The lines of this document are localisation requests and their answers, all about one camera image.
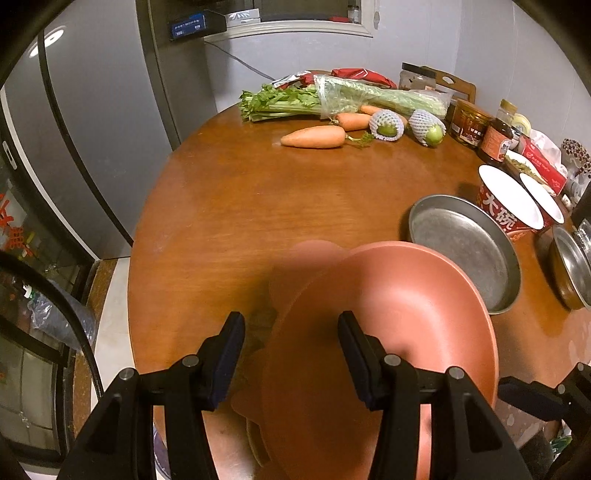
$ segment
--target refrigerator door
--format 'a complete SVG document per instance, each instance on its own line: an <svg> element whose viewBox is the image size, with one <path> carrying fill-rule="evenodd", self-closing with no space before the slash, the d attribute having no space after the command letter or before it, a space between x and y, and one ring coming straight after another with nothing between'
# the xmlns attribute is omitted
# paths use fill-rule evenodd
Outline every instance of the refrigerator door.
<svg viewBox="0 0 591 480"><path fill-rule="evenodd" d="M129 243L88 189L66 148L47 100L39 56L30 56L33 48L15 65L1 92L15 147L12 155L89 253L98 258L127 256Z"/></svg>
<svg viewBox="0 0 591 480"><path fill-rule="evenodd" d="M47 28L64 123L92 180L133 237L170 143L154 99L135 0L76 0Z"/></svg>

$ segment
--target metal tray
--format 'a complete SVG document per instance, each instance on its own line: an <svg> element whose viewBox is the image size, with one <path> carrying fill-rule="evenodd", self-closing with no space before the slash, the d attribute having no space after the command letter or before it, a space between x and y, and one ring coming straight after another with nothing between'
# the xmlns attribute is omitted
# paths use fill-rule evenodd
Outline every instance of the metal tray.
<svg viewBox="0 0 591 480"><path fill-rule="evenodd" d="M408 219L413 243L445 255L480 292L490 314L511 308L521 269L511 241L495 221L467 200L431 195L414 204Z"/></svg>

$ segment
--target sauce jar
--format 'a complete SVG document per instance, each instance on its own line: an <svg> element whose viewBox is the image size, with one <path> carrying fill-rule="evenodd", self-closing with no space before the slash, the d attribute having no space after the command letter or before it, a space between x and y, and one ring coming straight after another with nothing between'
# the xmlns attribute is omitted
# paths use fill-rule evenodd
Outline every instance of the sauce jar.
<svg viewBox="0 0 591 480"><path fill-rule="evenodd" d="M505 159L505 154L513 142L511 123L517 113L517 107L503 98L499 111L486 129L484 139L476 153L489 165L498 165Z"/></svg>
<svg viewBox="0 0 591 480"><path fill-rule="evenodd" d="M466 147L478 148L492 116L473 103L457 100L450 135Z"/></svg>

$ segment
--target red package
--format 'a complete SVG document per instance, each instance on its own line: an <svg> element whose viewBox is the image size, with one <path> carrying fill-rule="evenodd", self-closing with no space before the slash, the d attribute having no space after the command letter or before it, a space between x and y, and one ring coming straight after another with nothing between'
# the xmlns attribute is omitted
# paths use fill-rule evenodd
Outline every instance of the red package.
<svg viewBox="0 0 591 480"><path fill-rule="evenodd" d="M558 195L566 184L564 177L553 165L546 160L544 154L536 147L531 140L522 135L519 138L518 152L533 163L541 177L546 181L555 195Z"/></svg>
<svg viewBox="0 0 591 480"><path fill-rule="evenodd" d="M335 69L331 75L342 79L363 80L380 87L398 88L392 80L384 75L366 69Z"/></svg>
<svg viewBox="0 0 591 480"><path fill-rule="evenodd" d="M306 87L314 83L314 75L324 73L326 72L304 70L303 72L294 73L293 75L276 80L272 85L280 89L286 89L291 85ZM389 78L366 69L335 69L330 75L342 79L360 80L361 82L370 83L378 87L397 88L396 84Z"/></svg>

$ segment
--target stainless steel plate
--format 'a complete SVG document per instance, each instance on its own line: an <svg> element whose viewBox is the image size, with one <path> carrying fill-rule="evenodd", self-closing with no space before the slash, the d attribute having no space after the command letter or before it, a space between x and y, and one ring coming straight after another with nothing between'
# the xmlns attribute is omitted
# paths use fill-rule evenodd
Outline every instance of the stainless steel plate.
<svg viewBox="0 0 591 480"><path fill-rule="evenodd" d="M503 230L477 206L431 195L414 204L408 226L413 243L445 255L470 277L490 314L511 308L521 288L519 261Z"/></svg>
<svg viewBox="0 0 591 480"><path fill-rule="evenodd" d="M576 293L585 308L591 309L591 267L583 250L564 227L556 225L552 233Z"/></svg>

